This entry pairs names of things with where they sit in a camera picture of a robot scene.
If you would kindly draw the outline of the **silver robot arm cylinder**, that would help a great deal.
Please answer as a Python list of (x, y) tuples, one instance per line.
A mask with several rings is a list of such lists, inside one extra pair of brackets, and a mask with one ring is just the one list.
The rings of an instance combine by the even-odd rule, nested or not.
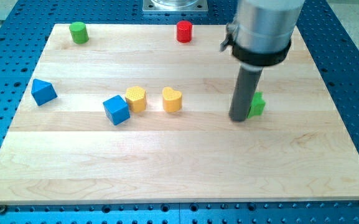
[(281, 63), (303, 4), (304, 0), (239, 0), (220, 51), (230, 45), (232, 56), (256, 67)]

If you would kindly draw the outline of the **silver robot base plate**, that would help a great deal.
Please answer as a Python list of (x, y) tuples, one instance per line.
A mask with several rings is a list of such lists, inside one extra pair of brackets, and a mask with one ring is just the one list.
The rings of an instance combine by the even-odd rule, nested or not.
[(142, 0), (144, 12), (207, 12), (207, 0)]

